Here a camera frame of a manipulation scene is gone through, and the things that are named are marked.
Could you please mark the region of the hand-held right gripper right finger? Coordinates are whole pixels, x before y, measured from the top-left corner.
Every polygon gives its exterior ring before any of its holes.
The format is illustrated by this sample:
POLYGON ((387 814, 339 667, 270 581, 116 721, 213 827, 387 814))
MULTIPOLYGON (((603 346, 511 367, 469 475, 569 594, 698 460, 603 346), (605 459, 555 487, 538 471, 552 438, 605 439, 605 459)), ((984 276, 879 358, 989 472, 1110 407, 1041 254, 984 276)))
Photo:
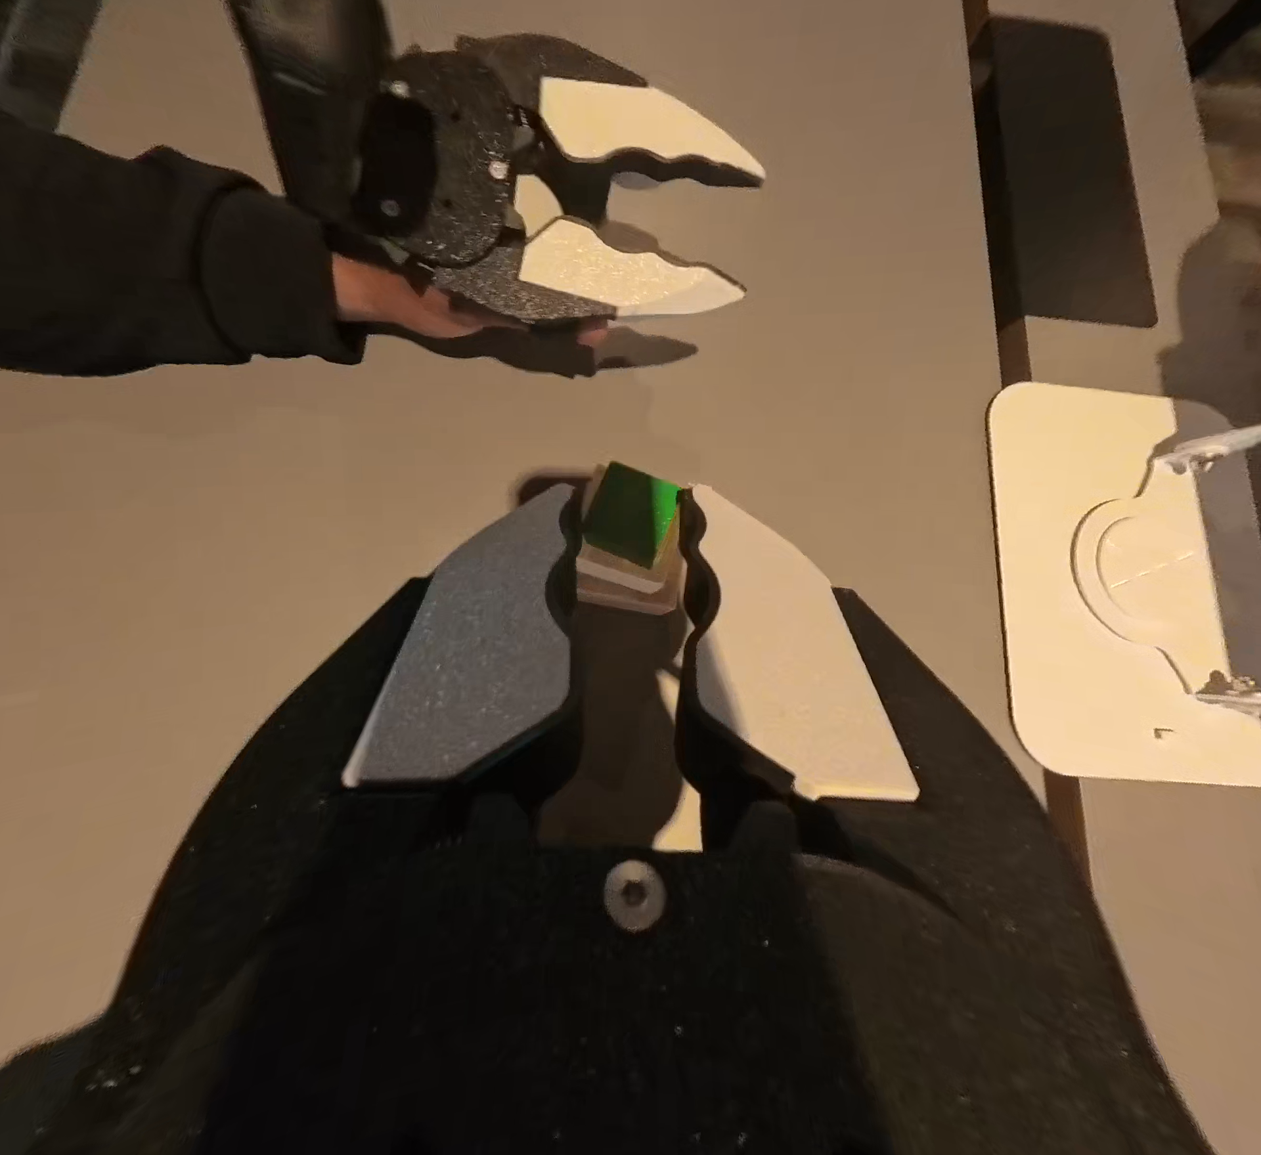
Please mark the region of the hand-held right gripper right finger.
POLYGON ((679 701, 705 754, 805 801, 918 801, 825 573, 710 485, 681 497, 679 549, 679 701))

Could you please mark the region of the black table panel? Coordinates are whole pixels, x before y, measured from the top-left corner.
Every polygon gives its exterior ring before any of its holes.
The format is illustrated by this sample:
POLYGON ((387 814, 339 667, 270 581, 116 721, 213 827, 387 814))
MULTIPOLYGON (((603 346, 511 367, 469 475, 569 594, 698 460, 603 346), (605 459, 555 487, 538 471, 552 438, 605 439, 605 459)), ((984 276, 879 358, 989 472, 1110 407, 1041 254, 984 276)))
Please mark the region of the black table panel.
POLYGON ((972 59, 996 322, 1155 328, 1158 309, 1107 38, 995 15, 972 59))

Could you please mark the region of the person's left hand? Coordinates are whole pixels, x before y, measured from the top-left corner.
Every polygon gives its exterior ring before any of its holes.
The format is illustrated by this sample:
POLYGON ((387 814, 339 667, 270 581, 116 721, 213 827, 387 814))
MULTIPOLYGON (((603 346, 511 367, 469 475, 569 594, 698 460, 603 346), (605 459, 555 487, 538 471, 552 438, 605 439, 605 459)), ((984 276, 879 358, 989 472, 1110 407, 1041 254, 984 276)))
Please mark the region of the person's left hand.
POLYGON ((611 333, 603 318, 528 326, 340 254, 330 257, 330 283, 336 308, 330 344, 344 362, 361 359, 372 340, 396 340, 446 359, 580 374, 611 333))

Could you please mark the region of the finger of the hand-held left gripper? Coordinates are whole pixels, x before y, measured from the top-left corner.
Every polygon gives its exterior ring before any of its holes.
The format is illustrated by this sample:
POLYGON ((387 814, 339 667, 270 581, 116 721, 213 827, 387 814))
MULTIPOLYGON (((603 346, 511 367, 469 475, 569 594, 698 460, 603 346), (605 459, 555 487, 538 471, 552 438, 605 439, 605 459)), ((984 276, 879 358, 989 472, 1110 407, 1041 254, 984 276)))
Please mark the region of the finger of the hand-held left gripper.
POLYGON ((763 165, 719 125, 653 87, 544 76, 539 116, 572 163, 634 157, 669 169, 698 167, 736 187, 765 181, 763 165))
POLYGON ((740 303, 746 288, 719 271, 656 250, 621 250, 587 223, 558 218, 524 242, 518 279, 601 304, 617 318, 702 314, 740 303))

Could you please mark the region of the white document stand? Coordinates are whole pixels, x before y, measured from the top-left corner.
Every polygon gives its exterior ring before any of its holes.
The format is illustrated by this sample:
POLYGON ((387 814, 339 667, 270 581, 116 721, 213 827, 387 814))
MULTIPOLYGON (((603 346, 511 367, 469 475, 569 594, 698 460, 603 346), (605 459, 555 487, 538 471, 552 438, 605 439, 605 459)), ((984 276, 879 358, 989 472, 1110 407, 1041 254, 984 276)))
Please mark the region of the white document stand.
POLYGON ((1069 778, 1257 789, 1258 426, 1021 383, 987 435, 1024 750, 1069 778))

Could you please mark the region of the green wooden cube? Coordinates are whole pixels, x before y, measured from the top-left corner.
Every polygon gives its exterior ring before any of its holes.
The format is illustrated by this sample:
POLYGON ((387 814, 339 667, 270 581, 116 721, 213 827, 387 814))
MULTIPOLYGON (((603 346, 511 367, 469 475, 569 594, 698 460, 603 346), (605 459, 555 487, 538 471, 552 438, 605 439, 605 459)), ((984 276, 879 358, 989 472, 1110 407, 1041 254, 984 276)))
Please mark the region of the green wooden cube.
POLYGON ((584 510, 584 545, 640 569, 666 554, 682 487, 625 463, 611 461, 584 510))

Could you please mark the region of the medium natural wooden cube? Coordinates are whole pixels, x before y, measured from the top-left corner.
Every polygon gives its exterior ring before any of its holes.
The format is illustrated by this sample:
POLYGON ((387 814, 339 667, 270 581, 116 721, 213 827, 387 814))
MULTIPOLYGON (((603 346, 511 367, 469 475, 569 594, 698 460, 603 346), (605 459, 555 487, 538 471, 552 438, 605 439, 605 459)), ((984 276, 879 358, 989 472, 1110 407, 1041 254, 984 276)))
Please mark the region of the medium natural wooden cube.
POLYGON ((678 545, 679 534, 679 508, 677 517, 670 530, 667 550, 662 561, 654 566, 654 569, 640 569, 633 565, 628 565, 614 558, 605 556, 593 550, 592 548, 584 545, 581 537, 581 521, 584 510, 591 501, 591 493, 596 484, 596 480, 604 471, 605 464, 599 464, 592 472, 591 485, 583 493, 581 500, 581 517, 580 517, 580 552, 577 557, 577 571, 579 574, 587 574, 593 578, 601 579, 604 582, 618 583, 630 590, 640 593, 654 593, 660 590, 667 581, 674 577, 681 578, 681 554, 678 545))

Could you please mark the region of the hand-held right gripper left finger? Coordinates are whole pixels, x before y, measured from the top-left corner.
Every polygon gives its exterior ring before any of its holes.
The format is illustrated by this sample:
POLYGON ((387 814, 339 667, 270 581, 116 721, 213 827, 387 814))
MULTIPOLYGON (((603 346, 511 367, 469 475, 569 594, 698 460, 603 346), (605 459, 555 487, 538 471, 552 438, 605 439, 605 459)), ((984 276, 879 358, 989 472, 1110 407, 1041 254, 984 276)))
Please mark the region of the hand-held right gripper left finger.
POLYGON ((433 571, 343 769, 347 789, 558 789, 580 746, 576 487, 483 528, 433 571))

